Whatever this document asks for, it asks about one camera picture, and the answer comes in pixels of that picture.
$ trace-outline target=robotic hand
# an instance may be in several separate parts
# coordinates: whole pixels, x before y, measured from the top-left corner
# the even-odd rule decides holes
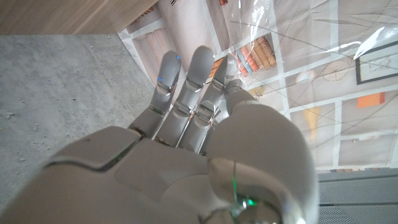
[[[315,223],[318,185],[303,136],[240,80],[227,82],[229,61],[196,107],[214,62],[199,47],[167,115],[180,60],[166,53],[150,106],[127,129],[56,153],[0,223]],[[217,124],[222,94],[229,117]]]

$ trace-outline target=gray concrete surface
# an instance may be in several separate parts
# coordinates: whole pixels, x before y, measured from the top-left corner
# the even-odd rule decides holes
[[[153,89],[116,34],[0,36],[0,211],[63,146],[127,127]]]

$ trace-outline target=wooden panel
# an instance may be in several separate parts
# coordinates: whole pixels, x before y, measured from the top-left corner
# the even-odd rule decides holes
[[[0,0],[0,34],[114,34],[158,0]]]

